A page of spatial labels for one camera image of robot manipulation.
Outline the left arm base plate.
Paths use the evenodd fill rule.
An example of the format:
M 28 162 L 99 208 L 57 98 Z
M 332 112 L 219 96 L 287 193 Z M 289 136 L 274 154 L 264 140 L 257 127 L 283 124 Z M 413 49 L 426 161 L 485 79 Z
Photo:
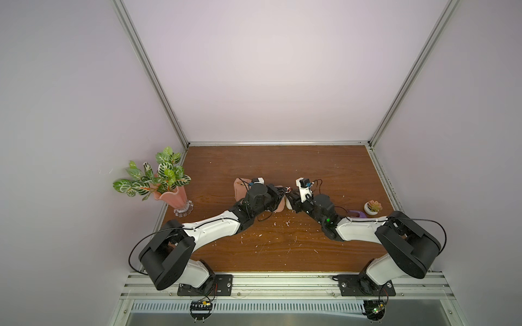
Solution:
M 178 296 L 231 296 L 233 285 L 232 274 L 213 274 L 200 287 L 180 284 Z

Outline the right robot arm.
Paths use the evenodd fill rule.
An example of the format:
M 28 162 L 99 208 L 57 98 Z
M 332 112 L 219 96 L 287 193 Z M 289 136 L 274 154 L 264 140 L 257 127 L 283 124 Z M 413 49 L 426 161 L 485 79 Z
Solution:
M 286 203 L 314 219 L 330 240 L 382 245 L 386 254 L 371 260 L 361 271 L 361 286 L 382 286 L 404 275 L 423 279 L 446 246 L 401 211 L 374 219 L 341 216 L 329 196 L 300 195 L 297 191 L 286 195 Z

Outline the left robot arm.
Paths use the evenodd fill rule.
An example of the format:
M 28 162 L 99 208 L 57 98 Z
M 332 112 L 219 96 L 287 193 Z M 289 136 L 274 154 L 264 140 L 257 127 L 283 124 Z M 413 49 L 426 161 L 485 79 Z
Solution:
M 145 273 L 156 290 L 179 283 L 203 295 L 215 288 L 216 274 L 202 261 L 191 259 L 200 248 L 224 237 L 234 236 L 251 227 L 265 211 L 276 211 L 284 201 L 285 187 L 253 183 L 246 195 L 223 213 L 192 223 L 170 221 L 138 255 Z

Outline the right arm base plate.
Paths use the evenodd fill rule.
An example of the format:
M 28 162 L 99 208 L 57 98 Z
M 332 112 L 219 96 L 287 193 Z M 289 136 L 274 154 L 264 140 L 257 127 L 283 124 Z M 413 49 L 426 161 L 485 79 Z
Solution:
M 378 285 L 366 276 L 359 274 L 338 274 L 332 277 L 336 281 L 342 296 L 383 296 L 384 298 L 396 296 L 396 290 L 391 281 L 384 285 Z

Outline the white brown plush decoration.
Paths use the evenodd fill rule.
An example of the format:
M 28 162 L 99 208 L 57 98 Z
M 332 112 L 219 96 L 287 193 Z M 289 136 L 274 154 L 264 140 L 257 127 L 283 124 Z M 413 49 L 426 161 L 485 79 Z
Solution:
M 290 210 L 290 211 L 293 211 L 293 206 L 292 206 L 292 203 L 290 202 L 290 200 L 288 198 L 285 198 L 285 207 Z

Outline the pink corduroy pouch bag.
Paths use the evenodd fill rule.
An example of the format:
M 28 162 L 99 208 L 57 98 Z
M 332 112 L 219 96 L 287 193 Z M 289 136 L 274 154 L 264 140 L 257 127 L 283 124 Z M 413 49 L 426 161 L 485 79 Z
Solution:
M 250 189 L 253 181 L 247 178 L 236 178 L 234 181 L 234 192 L 235 192 L 235 201 L 240 201 L 245 198 L 247 191 Z M 274 213 L 280 213 L 286 208 L 285 197 L 283 196 L 277 203 L 276 209 L 269 209 Z

